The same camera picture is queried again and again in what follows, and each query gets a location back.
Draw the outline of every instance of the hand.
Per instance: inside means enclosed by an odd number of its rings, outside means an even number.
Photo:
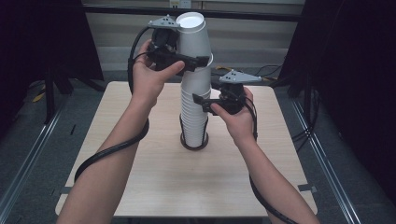
[[[149,43],[147,40],[139,50],[139,54],[147,52]],[[139,56],[134,63],[134,93],[133,98],[144,100],[151,107],[157,103],[157,97],[163,90],[165,81],[180,72],[184,63],[176,62],[162,71],[154,71],[150,67],[152,62],[146,54]]]
[[[253,102],[253,94],[251,91],[246,87],[244,88],[244,91],[247,98]],[[252,139],[254,141],[253,118],[245,106],[241,111],[234,115],[230,115],[218,104],[212,104],[210,107],[225,121],[227,130],[237,145],[242,140]]]

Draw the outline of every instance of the wooden table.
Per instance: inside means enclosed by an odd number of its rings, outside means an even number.
[[[306,185],[274,91],[251,86],[258,112],[258,143],[276,168],[297,188]],[[219,92],[212,90],[211,98]],[[126,82],[107,86],[66,186],[77,168],[103,143],[129,103]],[[134,167],[115,217],[265,217],[248,181],[248,169],[220,117],[209,115],[208,145],[190,151],[180,143],[180,84],[167,83],[149,116]],[[311,191],[301,192],[317,212]],[[59,214],[66,194],[56,206]]]

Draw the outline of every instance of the stack of paper cups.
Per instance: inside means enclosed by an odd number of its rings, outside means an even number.
[[[177,51],[190,57],[210,57],[206,67],[196,68],[194,72],[185,72],[181,82],[181,113],[182,127],[181,141],[188,149],[200,149],[207,141],[206,123],[207,113],[202,107],[192,100],[192,94],[197,94],[205,99],[210,97],[210,64],[213,55],[210,48],[209,37],[205,26],[204,16],[196,12],[188,12],[177,17],[179,40]]]

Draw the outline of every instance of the forearm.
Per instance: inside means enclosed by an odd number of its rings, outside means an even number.
[[[98,151],[138,135],[150,106],[134,101]],[[58,218],[58,223],[109,223],[124,192],[137,144],[115,152],[89,166],[78,178]]]
[[[318,223],[300,193],[269,161],[254,139],[239,142],[237,146],[255,186],[265,201],[298,223]],[[274,223],[279,221],[273,216],[270,218]]]

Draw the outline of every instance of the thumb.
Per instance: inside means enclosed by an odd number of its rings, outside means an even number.
[[[225,122],[227,122],[228,117],[230,117],[231,115],[220,105],[218,104],[211,104],[210,108],[212,108],[212,110],[218,114]]]
[[[169,77],[176,75],[184,68],[184,62],[178,61],[161,71],[161,76],[166,80]]]

